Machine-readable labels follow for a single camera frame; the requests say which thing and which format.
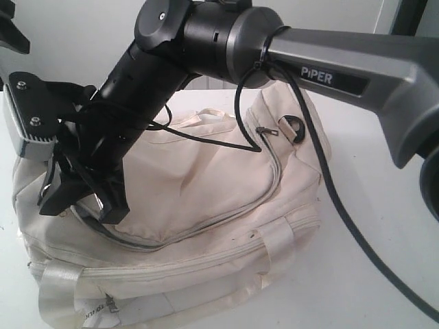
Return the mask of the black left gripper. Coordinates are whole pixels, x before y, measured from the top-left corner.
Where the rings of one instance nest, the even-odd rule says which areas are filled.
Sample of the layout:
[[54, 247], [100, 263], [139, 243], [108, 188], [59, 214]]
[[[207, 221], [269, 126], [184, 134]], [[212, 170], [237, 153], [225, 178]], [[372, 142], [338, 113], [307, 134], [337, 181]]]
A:
[[12, 21], [16, 4], [10, 0], [1, 0], [1, 47], [16, 53], [29, 54], [30, 41]]

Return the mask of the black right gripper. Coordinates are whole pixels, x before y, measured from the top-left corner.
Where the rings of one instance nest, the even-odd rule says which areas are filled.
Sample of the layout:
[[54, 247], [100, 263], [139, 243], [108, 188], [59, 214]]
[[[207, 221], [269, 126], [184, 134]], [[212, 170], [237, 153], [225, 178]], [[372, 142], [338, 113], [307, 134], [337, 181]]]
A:
[[58, 170], [47, 173], [39, 214], [58, 216], [92, 193], [80, 173], [95, 179], [99, 222], [119, 224], [130, 212], [121, 161], [147, 129], [142, 116], [60, 116]]

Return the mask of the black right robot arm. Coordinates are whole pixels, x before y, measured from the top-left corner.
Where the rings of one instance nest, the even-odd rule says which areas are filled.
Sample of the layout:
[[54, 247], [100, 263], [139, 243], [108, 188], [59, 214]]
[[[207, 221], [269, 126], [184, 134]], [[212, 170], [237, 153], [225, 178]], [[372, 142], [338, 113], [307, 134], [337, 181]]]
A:
[[285, 26], [251, 1], [146, 1], [134, 40], [103, 85], [59, 119], [42, 215], [98, 195], [101, 221], [128, 213], [121, 160], [174, 93], [200, 76], [256, 88], [288, 83], [375, 113], [395, 165], [424, 164], [420, 190], [438, 215], [438, 40]]

